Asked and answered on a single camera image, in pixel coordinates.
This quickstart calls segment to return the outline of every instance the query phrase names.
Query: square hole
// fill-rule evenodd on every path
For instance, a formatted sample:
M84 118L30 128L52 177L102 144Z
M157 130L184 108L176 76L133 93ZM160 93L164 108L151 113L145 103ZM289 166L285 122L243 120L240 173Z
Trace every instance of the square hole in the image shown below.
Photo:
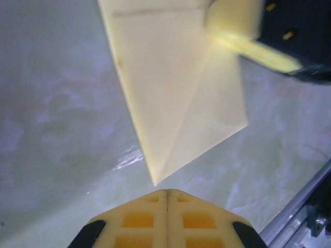
M151 198L146 199L145 201L148 203L157 203L159 202L159 198L157 196L153 196Z
M186 248L224 248L221 239L208 237L187 237Z
M179 196L179 197L177 197L177 201L178 201L179 203L189 203L189 202L190 202L188 199L186 199L186 198L183 197L183 196Z
M121 227L153 228L154 215L151 212L129 212L124 216Z
M151 235L121 235L116 237L114 248L152 248Z
M186 212L183 214L184 228L217 228L214 218L207 213Z

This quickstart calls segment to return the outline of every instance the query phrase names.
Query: glossy white surface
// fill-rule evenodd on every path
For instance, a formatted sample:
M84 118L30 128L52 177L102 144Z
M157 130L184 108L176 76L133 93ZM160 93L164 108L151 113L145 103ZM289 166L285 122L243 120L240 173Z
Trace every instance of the glossy white surface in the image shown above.
M1 0L0 247L66 247L93 216L176 188L261 231L331 157L331 87L242 60L249 126L153 187L96 1Z

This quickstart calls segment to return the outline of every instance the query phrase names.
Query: yellow foam piece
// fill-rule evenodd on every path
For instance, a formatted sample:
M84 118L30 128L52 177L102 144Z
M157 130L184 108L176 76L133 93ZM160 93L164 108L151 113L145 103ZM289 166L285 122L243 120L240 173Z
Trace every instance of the yellow foam piece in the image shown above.
M93 248L244 248L233 222L250 223L180 190L159 190L89 221L106 222Z
M263 0L216 0L207 14L207 30L234 52L273 70L300 69L297 59L256 41L263 8Z
M99 0L153 184L247 125L237 55L205 30L210 0Z

